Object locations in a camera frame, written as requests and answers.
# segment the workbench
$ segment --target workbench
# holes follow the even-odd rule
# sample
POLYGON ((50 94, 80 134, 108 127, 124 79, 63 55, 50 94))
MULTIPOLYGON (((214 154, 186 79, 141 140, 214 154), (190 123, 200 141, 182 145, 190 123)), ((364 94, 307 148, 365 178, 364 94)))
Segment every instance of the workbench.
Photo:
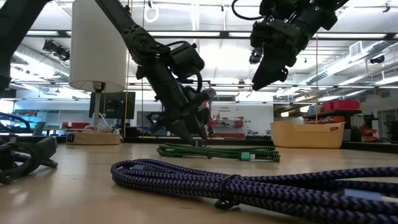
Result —
MULTIPOLYGON (((159 157, 155 144, 118 146, 59 145, 53 170, 39 167, 32 175, 0 185, 1 223, 158 224, 312 223, 260 208, 239 205, 217 210, 216 200, 161 195, 124 189, 109 172, 115 162, 151 158, 180 166, 239 175, 282 175, 333 169, 396 166, 397 154, 340 149, 283 149, 280 163, 233 159, 159 157)), ((372 178, 372 181, 396 179, 372 178)))

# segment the purple braided cable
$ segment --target purple braided cable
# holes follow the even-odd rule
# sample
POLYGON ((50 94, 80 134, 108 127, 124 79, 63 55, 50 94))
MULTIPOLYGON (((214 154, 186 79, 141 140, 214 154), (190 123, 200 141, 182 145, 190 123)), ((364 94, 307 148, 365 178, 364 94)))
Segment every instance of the purple braided cable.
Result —
MULTIPOLYGON (((112 166, 111 173, 115 183, 122 187, 218 199, 225 195, 221 183, 229 176, 152 159, 118 162, 112 166), (156 171, 135 170, 132 169, 134 165, 151 167, 156 171)), ((397 184, 394 183, 336 180, 360 177, 398 177, 398 167, 297 175, 237 176, 226 181, 225 189, 235 202, 321 223, 398 223, 398 203, 348 197, 332 192, 351 188, 386 195, 398 193, 397 184)))

